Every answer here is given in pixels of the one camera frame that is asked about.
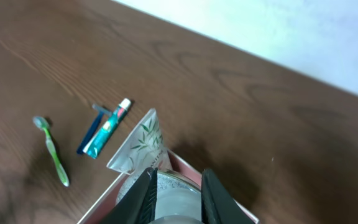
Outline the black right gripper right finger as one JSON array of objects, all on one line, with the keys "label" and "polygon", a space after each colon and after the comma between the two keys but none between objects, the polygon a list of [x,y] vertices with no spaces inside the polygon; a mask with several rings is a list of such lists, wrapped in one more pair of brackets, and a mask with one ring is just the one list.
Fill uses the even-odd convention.
[{"label": "black right gripper right finger", "polygon": [[254,224],[225,189],[217,175],[206,169],[201,176],[201,221],[205,224]]}]

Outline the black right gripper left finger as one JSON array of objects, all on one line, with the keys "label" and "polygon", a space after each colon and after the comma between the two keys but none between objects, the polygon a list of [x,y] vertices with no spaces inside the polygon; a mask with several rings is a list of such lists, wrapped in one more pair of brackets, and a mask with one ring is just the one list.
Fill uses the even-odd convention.
[{"label": "black right gripper left finger", "polygon": [[155,220],[157,168],[146,168],[100,224],[148,224]]}]

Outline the white lotion tube gold cap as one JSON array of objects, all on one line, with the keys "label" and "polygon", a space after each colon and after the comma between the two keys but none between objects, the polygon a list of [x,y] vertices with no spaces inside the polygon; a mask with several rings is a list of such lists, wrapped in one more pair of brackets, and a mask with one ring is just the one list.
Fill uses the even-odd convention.
[{"label": "white lotion tube gold cap", "polygon": [[128,175],[148,167],[172,168],[154,108],[139,121],[107,164],[107,168]]}]

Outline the teal toothpaste tube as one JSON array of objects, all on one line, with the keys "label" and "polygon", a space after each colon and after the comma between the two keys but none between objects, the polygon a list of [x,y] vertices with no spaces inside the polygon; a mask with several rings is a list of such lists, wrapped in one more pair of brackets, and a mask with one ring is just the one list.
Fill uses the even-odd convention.
[{"label": "teal toothpaste tube", "polygon": [[85,144],[83,152],[96,159],[130,107],[131,101],[128,98],[123,99],[106,122],[91,136]]}]

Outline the blue disposable razor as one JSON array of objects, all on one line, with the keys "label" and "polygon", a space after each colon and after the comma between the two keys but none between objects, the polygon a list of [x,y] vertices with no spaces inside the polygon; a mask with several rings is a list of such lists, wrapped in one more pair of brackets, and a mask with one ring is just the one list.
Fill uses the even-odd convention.
[{"label": "blue disposable razor", "polygon": [[106,116],[111,116],[112,115],[112,111],[108,110],[107,108],[105,108],[103,106],[93,104],[92,108],[94,110],[98,111],[98,115],[94,119],[93,123],[91,124],[91,126],[89,127],[87,133],[85,134],[84,138],[82,139],[82,142],[80,143],[80,145],[78,146],[78,148],[76,150],[76,153],[79,154],[79,155],[84,154],[83,149],[85,148],[85,146],[89,143],[89,141],[91,140],[91,138],[95,134],[98,126],[101,123],[101,120],[102,120],[103,116],[104,115],[106,115]]}]

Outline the green toothbrush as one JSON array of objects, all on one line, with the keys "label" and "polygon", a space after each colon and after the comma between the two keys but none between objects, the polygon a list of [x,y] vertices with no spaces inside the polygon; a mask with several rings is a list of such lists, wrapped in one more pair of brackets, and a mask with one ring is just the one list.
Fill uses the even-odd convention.
[{"label": "green toothbrush", "polygon": [[69,187],[70,181],[69,181],[67,173],[65,172],[65,170],[62,166],[62,163],[60,162],[60,160],[58,158],[57,150],[56,150],[56,147],[52,140],[52,136],[49,131],[50,125],[49,125],[48,121],[44,117],[41,117],[41,116],[34,116],[32,120],[33,120],[35,126],[45,133],[45,145],[48,149],[49,154],[51,155],[51,157],[53,159],[60,182],[65,187]]}]

